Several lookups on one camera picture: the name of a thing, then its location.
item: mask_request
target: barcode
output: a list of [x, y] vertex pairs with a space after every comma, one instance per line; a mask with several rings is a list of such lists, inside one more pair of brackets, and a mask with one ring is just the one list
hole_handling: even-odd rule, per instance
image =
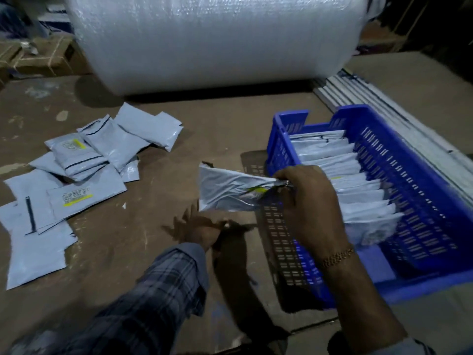
[[64, 202], [64, 206], [68, 206], [86, 198], [90, 198], [92, 194], [90, 193], [90, 188], [85, 187], [78, 189], [74, 192], [64, 193], [62, 195], [62, 201]]
[[73, 139], [73, 140], [70, 140], [70, 141], [66, 141], [64, 143], [62, 143], [62, 146], [65, 148], [65, 149], [68, 149], [68, 150], [79, 150], [79, 149], [85, 149], [86, 147], [77, 139]]

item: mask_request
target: blue plastic crate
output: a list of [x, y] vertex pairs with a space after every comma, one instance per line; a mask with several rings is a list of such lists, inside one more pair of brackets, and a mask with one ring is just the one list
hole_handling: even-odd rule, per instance
[[[307, 115], [308, 110], [302, 110], [274, 116], [267, 171], [272, 175], [301, 163], [289, 135], [346, 130], [362, 171], [369, 180], [381, 179], [389, 199], [405, 214], [396, 234], [379, 245], [380, 257], [395, 274], [395, 280], [376, 283], [381, 295], [394, 303], [473, 281], [473, 214], [448, 183], [369, 106], [340, 107], [325, 124], [304, 125]], [[326, 308], [334, 307], [310, 255], [297, 242], [295, 246], [313, 294]]]

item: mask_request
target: right hand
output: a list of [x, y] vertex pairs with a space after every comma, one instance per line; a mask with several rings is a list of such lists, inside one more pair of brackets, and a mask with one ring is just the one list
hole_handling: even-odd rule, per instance
[[320, 167], [287, 167], [274, 177], [293, 184], [281, 191], [284, 220], [318, 264], [350, 246], [337, 193]]

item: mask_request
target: cardboard box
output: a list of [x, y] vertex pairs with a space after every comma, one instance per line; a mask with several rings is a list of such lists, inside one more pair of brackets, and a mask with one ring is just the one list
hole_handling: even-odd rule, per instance
[[10, 79], [8, 71], [12, 59], [20, 52], [20, 44], [14, 41], [0, 42], [0, 89], [5, 87]]
[[55, 77], [90, 73], [86, 58], [73, 36], [55, 35], [49, 39], [36, 38], [33, 42], [38, 49], [38, 55], [29, 55], [21, 50], [10, 62], [13, 77]]

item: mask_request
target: plaid shirt sleeve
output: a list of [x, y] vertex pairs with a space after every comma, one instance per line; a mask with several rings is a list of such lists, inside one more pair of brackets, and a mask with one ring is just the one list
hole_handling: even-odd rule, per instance
[[203, 314], [208, 287], [202, 247], [194, 243], [171, 247], [131, 291], [53, 354], [169, 354], [184, 319]]

